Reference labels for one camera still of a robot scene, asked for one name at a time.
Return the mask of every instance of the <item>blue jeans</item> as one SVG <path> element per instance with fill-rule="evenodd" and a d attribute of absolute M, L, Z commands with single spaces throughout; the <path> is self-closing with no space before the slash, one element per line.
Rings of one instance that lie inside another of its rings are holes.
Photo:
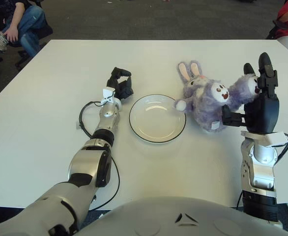
<path fill-rule="evenodd" d="M 3 33 L 10 28 L 11 22 L 12 18 L 6 19 Z M 15 43 L 20 43 L 31 57 L 34 57 L 40 50 L 38 36 L 32 30 L 40 29 L 45 24 L 45 13 L 39 6 L 27 8 L 18 24 L 18 41 Z"/>

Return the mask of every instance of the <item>tag on plush toy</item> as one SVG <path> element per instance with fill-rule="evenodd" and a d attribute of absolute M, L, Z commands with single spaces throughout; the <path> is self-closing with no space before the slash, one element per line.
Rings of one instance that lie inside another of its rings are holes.
<path fill-rule="evenodd" d="M 218 129 L 220 125 L 220 121 L 213 121 L 212 122 L 212 130 Z"/>

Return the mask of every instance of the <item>plate rim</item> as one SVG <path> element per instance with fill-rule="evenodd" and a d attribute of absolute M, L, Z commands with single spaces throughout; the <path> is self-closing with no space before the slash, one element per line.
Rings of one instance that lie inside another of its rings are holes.
<path fill-rule="evenodd" d="M 135 132 L 135 130 L 133 129 L 133 127 L 132 127 L 132 125 L 131 125 L 131 111 L 132 111 L 133 107 L 135 106 L 135 104 L 136 104 L 138 101 L 140 101 L 141 99 L 143 99 L 143 98 L 145 98 L 145 97 L 148 97 L 148 96 L 152 96 L 152 95 L 165 96 L 165 97 L 168 97 L 168 98 L 172 99 L 173 101 L 175 101 L 174 98 L 172 98 L 172 97 L 170 97 L 170 96 L 168 96 L 168 95 L 164 95 L 164 94 L 149 94 L 149 95 L 143 96 L 143 97 L 139 98 L 139 99 L 133 104 L 133 106 L 131 107 L 130 113 L 129 113 L 129 124 L 130 124 L 130 127 L 131 127 L 131 129 L 133 130 L 133 132 L 134 132 L 138 137 L 140 137 L 141 139 L 143 139 L 143 140 L 145 140 L 145 141 L 147 141 L 147 142 L 150 142 L 150 143 L 153 143 L 153 144 L 168 143 L 168 142 L 170 142 L 171 140 L 174 140 L 176 137 L 178 137 L 178 136 L 183 132 L 183 130 L 184 130 L 184 128 L 185 128 L 185 125 L 186 125 L 186 123 L 187 123 L 187 116 L 186 116 L 185 113 L 184 113 L 184 126 L 183 126 L 182 130 L 181 130 L 180 133 L 178 133 L 175 137 L 173 137 L 172 139 L 169 139 L 169 140 L 167 140 L 167 141 L 154 142 L 154 141 L 147 140 L 147 139 L 141 137 L 140 135 L 138 135 L 137 132 Z"/>

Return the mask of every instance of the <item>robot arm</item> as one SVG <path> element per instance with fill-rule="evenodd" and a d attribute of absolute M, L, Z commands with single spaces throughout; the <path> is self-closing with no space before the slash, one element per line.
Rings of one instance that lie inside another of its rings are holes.
<path fill-rule="evenodd" d="M 244 70 L 253 72 L 250 64 Z M 223 124 L 229 126 L 246 126 L 248 132 L 242 131 L 245 137 L 241 145 L 241 186 L 243 190 L 244 212 L 268 221 L 278 221 L 276 189 L 274 187 L 274 166 L 282 158 L 275 147 L 286 145 L 288 135 L 283 132 L 273 133 L 279 114 L 279 100 L 275 93 L 278 86 L 277 71 L 273 70 L 267 53 L 259 58 L 260 77 L 259 96 L 245 105 L 245 114 L 232 113 L 228 106 L 222 107 Z"/>
<path fill-rule="evenodd" d="M 117 82 L 121 75 L 129 76 L 128 83 Z M 20 214 L 1 223 L 0 235 L 69 236 L 79 230 L 97 189 L 110 180 L 111 147 L 119 122 L 120 99 L 133 94 L 130 76 L 128 71 L 114 69 L 108 80 L 113 82 L 113 88 L 104 89 L 99 124 L 91 139 L 73 157 L 68 181 L 56 184 Z"/>

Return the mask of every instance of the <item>human hand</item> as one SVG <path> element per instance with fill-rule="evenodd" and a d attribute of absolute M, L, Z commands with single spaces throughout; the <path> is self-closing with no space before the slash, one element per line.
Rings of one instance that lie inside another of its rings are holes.
<path fill-rule="evenodd" d="M 4 35 L 6 35 L 6 39 L 10 42 L 15 42 L 18 40 L 18 30 L 16 26 L 10 26 L 6 32 L 4 32 Z"/>

